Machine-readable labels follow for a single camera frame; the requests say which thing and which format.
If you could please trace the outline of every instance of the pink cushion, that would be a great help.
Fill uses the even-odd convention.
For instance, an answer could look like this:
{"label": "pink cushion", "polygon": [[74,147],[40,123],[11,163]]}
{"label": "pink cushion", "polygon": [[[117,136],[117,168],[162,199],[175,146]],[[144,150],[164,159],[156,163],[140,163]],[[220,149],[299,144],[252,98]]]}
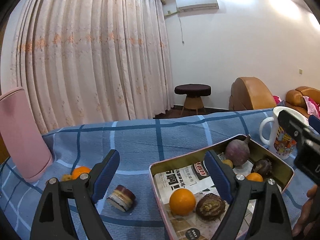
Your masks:
{"label": "pink cushion", "polygon": [[282,101],[281,98],[278,96],[273,96],[273,98],[274,98],[276,104],[279,104]]}
{"label": "pink cushion", "polygon": [[320,109],[319,105],[310,97],[303,97],[307,107],[308,107],[308,114],[313,114],[316,118],[320,119]]}

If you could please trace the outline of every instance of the human hand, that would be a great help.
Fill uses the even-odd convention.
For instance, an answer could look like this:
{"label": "human hand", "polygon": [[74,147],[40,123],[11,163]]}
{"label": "human hand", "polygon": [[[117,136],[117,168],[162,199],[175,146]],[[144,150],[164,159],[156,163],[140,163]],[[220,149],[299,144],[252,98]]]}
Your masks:
{"label": "human hand", "polygon": [[[292,236],[297,236],[298,234],[300,234],[302,227],[304,225],[304,223],[307,221],[309,214],[310,214],[310,210],[311,210],[311,206],[313,204],[313,198],[316,195],[318,186],[314,185],[311,189],[308,190],[307,192],[307,197],[309,198],[307,200],[307,202],[302,206],[301,209],[301,215],[297,220],[297,223],[294,225],[293,229],[292,229]],[[308,232],[310,231],[310,229],[313,227],[315,222],[309,223],[305,229],[303,230],[303,234],[306,236],[308,234]]]}

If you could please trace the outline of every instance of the small orange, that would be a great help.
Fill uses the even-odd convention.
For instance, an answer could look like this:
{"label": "small orange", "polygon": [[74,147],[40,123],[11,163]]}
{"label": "small orange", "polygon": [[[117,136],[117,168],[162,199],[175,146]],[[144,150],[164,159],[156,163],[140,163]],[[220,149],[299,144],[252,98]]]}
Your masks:
{"label": "small orange", "polygon": [[82,173],[89,173],[91,169],[85,166],[81,166],[79,168],[75,168],[71,174],[72,179],[78,178]]}
{"label": "small orange", "polygon": [[263,182],[262,176],[259,173],[256,173],[256,172],[250,173],[248,176],[246,176],[246,178],[248,180]]}
{"label": "small orange", "polygon": [[229,165],[229,166],[230,166],[230,168],[232,168],[232,169],[233,169],[233,163],[232,163],[232,161],[231,161],[231,160],[226,159],[226,160],[223,160],[223,161],[222,161],[222,163],[224,163],[224,164],[226,164],[226,165]]}
{"label": "small orange", "polygon": [[169,205],[173,213],[186,216],[196,206],[196,198],[190,190],[179,188],[171,194]]}

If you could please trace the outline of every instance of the dark floor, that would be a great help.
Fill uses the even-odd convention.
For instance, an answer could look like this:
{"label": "dark floor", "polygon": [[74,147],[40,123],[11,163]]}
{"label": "dark floor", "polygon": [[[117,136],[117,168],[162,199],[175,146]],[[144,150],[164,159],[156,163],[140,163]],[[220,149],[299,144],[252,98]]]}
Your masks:
{"label": "dark floor", "polygon": [[[196,115],[195,110],[183,110],[183,113],[181,115],[181,109],[177,109],[178,107],[174,107],[169,111],[166,111],[165,114],[158,114],[154,117],[154,119],[169,119],[169,118],[180,118],[180,117],[186,117],[186,116],[192,116]],[[223,109],[214,109],[214,108],[206,108],[205,112],[204,109],[199,109],[198,114],[199,115],[205,115],[205,114],[212,114],[216,112],[226,112]]]}

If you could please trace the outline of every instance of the metal screw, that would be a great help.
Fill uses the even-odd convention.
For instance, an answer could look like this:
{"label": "metal screw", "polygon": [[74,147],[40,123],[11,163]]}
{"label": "metal screw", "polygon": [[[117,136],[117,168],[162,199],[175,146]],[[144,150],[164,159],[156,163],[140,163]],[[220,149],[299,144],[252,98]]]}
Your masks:
{"label": "metal screw", "polygon": [[56,178],[51,178],[49,179],[49,183],[50,184],[55,184],[57,182],[57,179]]}
{"label": "metal screw", "polygon": [[236,175],[236,178],[237,178],[237,180],[244,180],[245,176],[243,174],[239,173],[239,174]]}
{"label": "metal screw", "polygon": [[313,147],[313,142],[309,139],[306,139],[306,143],[310,146]]}
{"label": "metal screw", "polygon": [[88,173],[82,173],[80,179],[87,179],[89,177]]}
{"label": "metal screw", "polygon": [[274,180],[274,179],[268,179],[268,183],[269,183],[270,185],[274,185],[274,184],[276,184],[276,182],[275,182],[275,180]]}

